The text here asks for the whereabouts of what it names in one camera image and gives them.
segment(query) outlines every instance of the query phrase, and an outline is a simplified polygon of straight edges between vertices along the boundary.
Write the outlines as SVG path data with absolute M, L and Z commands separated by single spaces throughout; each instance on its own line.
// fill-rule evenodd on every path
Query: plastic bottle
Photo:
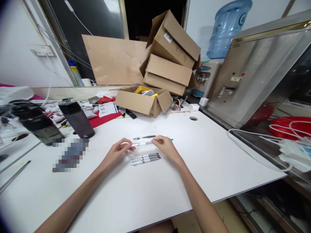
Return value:
M 12 114 L 18 117 L 19 122 L 47 146 L 52 145 L 53 139 L 65 138 L 39 107 L 16 106 L 12 108 Z
M 66 102 L 58 106 L 80 138 L 91 138 L 95 135 L 94 129 L 77 102 Z
M 76 63 L 74 61 L 67 61 L 68 65 L 72 71 L 72 73 L 74 74 L 75 77 L 75 81 L 80 85 L 80 86 L 84 86 L 83 82 L 82 82 L 82 78 L 81 75 L 79 73 L 78 67 L 76 65 Z
M 252 0 L 236 0 L 218 10 L 206 55 L 210 59 L 225 58 L 233 37 L 242 30 Z

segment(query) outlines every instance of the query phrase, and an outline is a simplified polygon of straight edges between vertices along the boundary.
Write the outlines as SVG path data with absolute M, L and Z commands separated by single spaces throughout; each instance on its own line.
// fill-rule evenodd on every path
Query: blue water bottle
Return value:
M 242 30 L 252 0 L 236 0 L 218 10 L 206 55 L 210 59 L 225 58 L 233 37 Z

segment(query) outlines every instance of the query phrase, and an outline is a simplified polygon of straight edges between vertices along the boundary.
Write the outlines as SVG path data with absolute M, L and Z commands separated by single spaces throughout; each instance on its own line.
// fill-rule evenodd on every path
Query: bottle cap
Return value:
M 33 117 L 37 117 L 43 112 L 41 111 L 40 107 L 35 107 L 35 108 L 29 108 L 26 105 L 20 105 L 16 107 L 12 107 L 12 114 L 19 119 L 29 119 Z
M 73 114 L 81 111 L 81 107 L 78 102 L 66 102 L 59 104 L 58 106 L 64 114 Z

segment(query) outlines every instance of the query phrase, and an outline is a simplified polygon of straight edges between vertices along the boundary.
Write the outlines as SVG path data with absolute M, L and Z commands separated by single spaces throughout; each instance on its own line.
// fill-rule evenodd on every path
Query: paper document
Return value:
M 106 115 L 117 113 L 117 107 L 114 105 L 114 102 L 105 103 L 99 106 L 99 117 L 104 117 Z

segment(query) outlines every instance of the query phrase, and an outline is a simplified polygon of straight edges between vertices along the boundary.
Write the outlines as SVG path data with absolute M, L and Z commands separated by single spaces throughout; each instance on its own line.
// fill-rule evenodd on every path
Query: hand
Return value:
M 158 147 L 165 156 L 174 162 L 175 165 L 183 161 L 170 138 L 159 135 L 152 139 L 152 143 Z
M 113 166 L 116 161 L 118 161 L 119 158 L 123 155 L 123 153 L 128 154 L 128 150 L 134 151 L 136 150 L 136 147 L 132 147 L 132 142 L 130 140 L 122 138 L 120 141 L 112 145 L 111 149 L 101 162 L 100 166 L 104 166 L 104 168 Z

